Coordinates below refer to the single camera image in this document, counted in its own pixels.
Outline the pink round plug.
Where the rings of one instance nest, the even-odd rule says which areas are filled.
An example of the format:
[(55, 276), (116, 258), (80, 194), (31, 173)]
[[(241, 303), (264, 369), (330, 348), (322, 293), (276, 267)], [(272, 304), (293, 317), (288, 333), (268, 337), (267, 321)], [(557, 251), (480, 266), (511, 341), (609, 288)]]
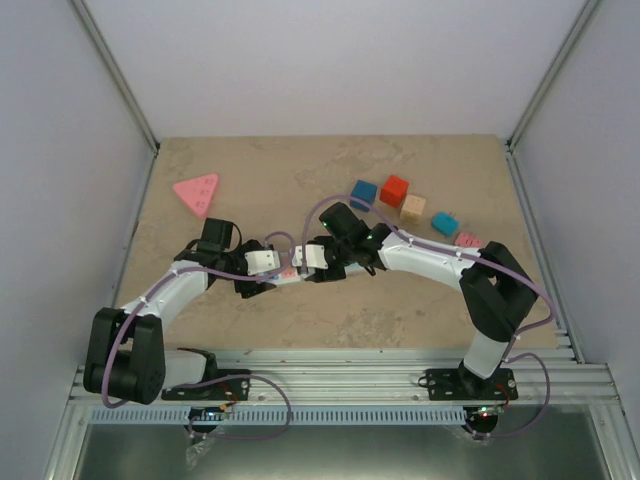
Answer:
[(482, 248), (484, 243), (473, 234), (460, 232), (454, 241), (454, 245), (462, 248)]

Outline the beige cube socket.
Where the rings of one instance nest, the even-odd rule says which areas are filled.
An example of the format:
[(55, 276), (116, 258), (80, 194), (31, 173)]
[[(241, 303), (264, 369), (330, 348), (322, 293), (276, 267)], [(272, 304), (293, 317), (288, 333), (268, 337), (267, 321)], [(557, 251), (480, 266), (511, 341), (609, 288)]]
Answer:
[(407, 194), (400, 208), (400, 220), (406, 223), (419, 224), (426, 206), (426, 199)]

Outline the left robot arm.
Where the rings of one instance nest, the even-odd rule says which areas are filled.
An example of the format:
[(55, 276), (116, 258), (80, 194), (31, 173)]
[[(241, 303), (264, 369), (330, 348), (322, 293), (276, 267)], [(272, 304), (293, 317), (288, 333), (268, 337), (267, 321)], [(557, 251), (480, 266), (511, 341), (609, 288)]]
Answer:
[(187, 243), (151, 288), (120, 308), (104, 307), (96, 313), (85, 360), (85, 390), (100, 395), (111, 409), (127, 402), (148, 405), (173, 388), (186, 388), (197, 399), (210, 398), (219, 386), (215, 355), (166, 349), (165, 329), (216, 280), (234, 281), (245, 296), (261, 293), (266, 286), (259, 279), (280, 265), (271, 247), (243, 241), (235, 223), (207, 219), (200, 237)]

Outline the blue cube socket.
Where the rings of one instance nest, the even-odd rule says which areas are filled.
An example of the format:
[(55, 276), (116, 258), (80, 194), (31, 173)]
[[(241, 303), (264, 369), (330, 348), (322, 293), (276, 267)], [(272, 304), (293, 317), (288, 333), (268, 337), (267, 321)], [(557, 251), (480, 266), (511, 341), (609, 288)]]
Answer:
[(352, 191), (349, 204), (354, 209), (368, 212), (375, 203), (377, 186), (364, 180), (357, 180)]

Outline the white power strip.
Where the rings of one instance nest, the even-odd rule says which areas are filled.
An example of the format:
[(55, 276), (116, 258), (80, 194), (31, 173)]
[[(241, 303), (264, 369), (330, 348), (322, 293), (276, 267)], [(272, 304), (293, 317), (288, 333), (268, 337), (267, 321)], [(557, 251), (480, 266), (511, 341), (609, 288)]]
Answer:
[[(365, 273), (365, 270), (357, 264), (348, 265), (344, 268), (345, 276)], [(314, 282), (316, 274), (328, 274), (329, 270), (314, 269), (309, 267), (306, 273), (300, 273), (297, 267), (288, 267), (278, 275), (266, 280), (266, 283), (281, 287), (285, 285), (293, 285), (300, 282)]]

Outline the red cube socket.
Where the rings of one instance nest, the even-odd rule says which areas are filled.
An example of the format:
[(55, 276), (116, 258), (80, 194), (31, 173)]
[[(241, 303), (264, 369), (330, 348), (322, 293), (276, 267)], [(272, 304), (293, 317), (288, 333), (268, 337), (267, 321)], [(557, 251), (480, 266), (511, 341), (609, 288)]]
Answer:
[(408, 192), (409, 182), (396, 175), (390, 175), (382, 186), (379, 199), (382, 203), (398, 208)]

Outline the pink power strip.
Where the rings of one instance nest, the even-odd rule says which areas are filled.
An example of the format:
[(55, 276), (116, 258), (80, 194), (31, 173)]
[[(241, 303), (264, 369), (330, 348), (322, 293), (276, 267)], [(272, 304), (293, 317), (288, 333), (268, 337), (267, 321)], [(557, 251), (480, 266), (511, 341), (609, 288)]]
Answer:
[(183, 205), (197, 218), (207, 218), (219, 184), (215, 173), (177, 182), (172, 190)]

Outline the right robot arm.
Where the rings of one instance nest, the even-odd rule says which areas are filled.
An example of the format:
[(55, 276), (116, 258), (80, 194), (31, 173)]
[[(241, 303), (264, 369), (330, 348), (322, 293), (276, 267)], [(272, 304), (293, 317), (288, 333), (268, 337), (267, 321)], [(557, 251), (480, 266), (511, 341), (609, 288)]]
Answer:
[(498, 391), (496, 373), (540, 296), (509, 249), (496, 242), (470, 248), (429, 241), (387, 218), (368, 227), (338, 198), (327, 201), (328, 209), (312, 209), (327, 234), (303, 240), (302, 269), (315, 269), (314, 281), (325, 282), (343, 278), (346, 267), (357, 264), (370, 275), (381, 270), (410, 273), (460, 292), (475, 334), (453, 386), (467, 399)]

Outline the cyan socket block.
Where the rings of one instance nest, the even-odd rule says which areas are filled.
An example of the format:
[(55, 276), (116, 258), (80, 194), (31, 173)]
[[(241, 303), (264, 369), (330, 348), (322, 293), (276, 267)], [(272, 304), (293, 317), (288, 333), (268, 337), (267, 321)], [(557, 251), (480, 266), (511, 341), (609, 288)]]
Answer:
[(438, 212), (433, 216), (431, 226), (443, 236), (450, 237), (458, 230), (459, 222), (448, 213)]

